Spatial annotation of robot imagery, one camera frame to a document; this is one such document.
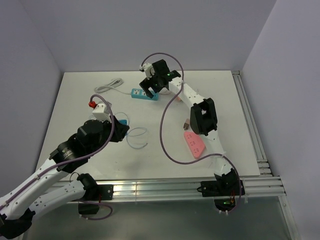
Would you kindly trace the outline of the teal power strip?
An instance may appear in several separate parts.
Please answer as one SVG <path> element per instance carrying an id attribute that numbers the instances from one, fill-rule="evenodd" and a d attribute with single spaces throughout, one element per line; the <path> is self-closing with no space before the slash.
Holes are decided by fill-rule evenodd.
<path id="1" fill-rule="evenodd" d="M 148 97 L 143 89 L 133 88 L 130 95 L 133 99 L 157 101 L 159 99 L 159 94 L 152 90 L 150 92 L 153 95 L 152 98 Z"/>

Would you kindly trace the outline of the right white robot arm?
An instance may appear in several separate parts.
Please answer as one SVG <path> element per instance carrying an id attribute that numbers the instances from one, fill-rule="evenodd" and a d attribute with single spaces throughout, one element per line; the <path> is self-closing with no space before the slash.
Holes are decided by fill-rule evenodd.
<path id="1" fill-rule="evenodd" d="M 159 139 L 161 148 L 168 159 L 179 165 L 191 165 L 201 160 L 217 157 L 217 166 L 215 167 L 214 177 L 216 182 L 217 192 L 224 196 L 236 193 L 242 197 L 242 185 L 239 173 L 235 165 L 226 156 L 218 135 L 218 117 L 216 113 L 215 102 L 212 98 L 204 98 L 185 83 L 185 73 L 178 73 L 176 70 L 169 70 L 165 60 L 161 59 L 154 63 L 147 63 L 143 60 L 139 66 L 139 70 L 145 73 L 145 79 L 139 83 L 139 86 L 144 90 L 149 98 L 153 98 L 152 89 L 155 93 L 160 92 L 163 88 L 174 94 L 172 99 L 165 106 L 159 127 Z M 182 102 L 190 110 L 189 120 L 192 131 L 209 140 L 214 153 L 210 153 L 196 160 L 182 162 L 174 159 L 167 152 L 163 141 L 163 123 L 166 112 L 170 104 L 180 98 Z"/>

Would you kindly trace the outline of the blue square plug adapter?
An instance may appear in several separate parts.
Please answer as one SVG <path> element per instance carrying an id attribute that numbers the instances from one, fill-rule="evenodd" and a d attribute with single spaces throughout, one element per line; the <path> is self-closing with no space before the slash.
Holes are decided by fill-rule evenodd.
<path id="1" fill-rule="evenodd" d="M 128 125 L 128 121 L 126 119 L 119 119 L 118 122 L 122 125 Z"/>

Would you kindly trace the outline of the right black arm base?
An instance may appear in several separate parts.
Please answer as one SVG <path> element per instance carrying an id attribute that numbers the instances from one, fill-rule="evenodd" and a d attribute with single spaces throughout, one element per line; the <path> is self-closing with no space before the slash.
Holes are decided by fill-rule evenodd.
<path id="1" fill-rule="evenodd" d="M 245 188 L 242 180 L 210 180 L 201 181 L 196 189 L 202 197 L 221 197 L 214 199 L 214 205 L 219 213 L 228 214 L 237 206 L 236 197 L 245 195 Z"/>

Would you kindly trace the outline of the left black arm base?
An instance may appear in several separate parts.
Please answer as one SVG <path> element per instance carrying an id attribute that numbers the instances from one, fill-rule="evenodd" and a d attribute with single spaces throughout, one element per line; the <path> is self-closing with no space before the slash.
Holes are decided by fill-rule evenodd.
<path id="1" fill-rule="evenodd" d="M 102 201 L 110 201 L 113 198 L 114 186 L 112 184 L 98 184 L 91 190 L 87 190 L 80 202 L 78 203 L 78 213 L 80 215 L 91 217 L 96 215 L 100 210 L 100 206 L 93 203 L 102 203 Z"/>

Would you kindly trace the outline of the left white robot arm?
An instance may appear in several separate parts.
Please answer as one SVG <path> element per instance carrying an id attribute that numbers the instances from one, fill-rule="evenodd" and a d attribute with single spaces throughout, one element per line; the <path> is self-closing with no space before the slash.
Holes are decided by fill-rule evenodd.
<path id="1" fill-rule="evenodd" d="M 88 120 L 67 141 L 49 155 L 43 165 L 16 189 L 0 199 L 0 235 L 14 239 L 26 232 L 32 221 L 57 207 L 73 201 L 94 200 L 99 188 L 88 173 L 80 174 L 64 187 L 46 193 L 52 185 L 86 164 L 109 142 L 123 140 L 129 126 L 120 123 Z"/>

